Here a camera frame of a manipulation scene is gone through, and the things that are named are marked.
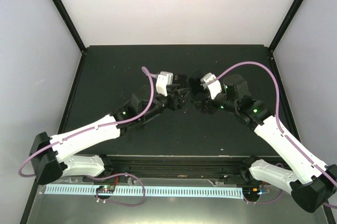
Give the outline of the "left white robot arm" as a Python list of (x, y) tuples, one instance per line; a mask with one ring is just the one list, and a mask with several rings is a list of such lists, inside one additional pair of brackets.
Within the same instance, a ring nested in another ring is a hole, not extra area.
[(80, 156), (79, 152), (139, 129), (165, 109), (182, 109), (189, 93), (190, 88), (181, 84), (169, 85), (166, 94), (142, 86), (122, 107), (98, 121), (59, 135), (39, 133), (29, 152), (37, 184), (50, 184), (65, 176), (110, 180), (113, 168), (108, 161), (100, 154)]

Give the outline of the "black phone case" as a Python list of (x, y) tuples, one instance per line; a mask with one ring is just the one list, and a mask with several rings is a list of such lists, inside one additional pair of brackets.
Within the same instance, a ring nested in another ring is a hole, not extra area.
[(187, 75), (183, 75), (183, 74), (174, 74), (173, 75), (173, 80), (172, 80), (172, 84), (185, 84), (189, 86), (188, 83), (188, 76)]

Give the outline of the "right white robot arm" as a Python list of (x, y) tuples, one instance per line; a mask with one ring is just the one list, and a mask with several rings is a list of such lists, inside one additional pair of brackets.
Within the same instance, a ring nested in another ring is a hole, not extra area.
[(240, 179), (250, 184), (265, 181), (289, 193), (303, 210), (313, 213), (336, 193), (336, 165), (327, 165), (308, 151), (276, 120), (264, 102), (252, 98), (246, 80), (238, 74), (223, 82), (208, 73), (191, 77), (192, 103), (204, 114), (227, 111), (249, 130), (267, 142), (288, 164), (289, 169), (263, 159), (252, 160), (239, 171)]

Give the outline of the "black smartphone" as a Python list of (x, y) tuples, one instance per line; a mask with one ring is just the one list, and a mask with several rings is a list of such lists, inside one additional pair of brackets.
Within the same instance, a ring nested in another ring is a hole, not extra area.
[(191, 89), (191, 97), (193, 100), (203, 101), (208, 97), (208, 91), (202, 86), (201, 79), (203, 75), (200, 70), (196, 70), (189, 77), (188, 83)]

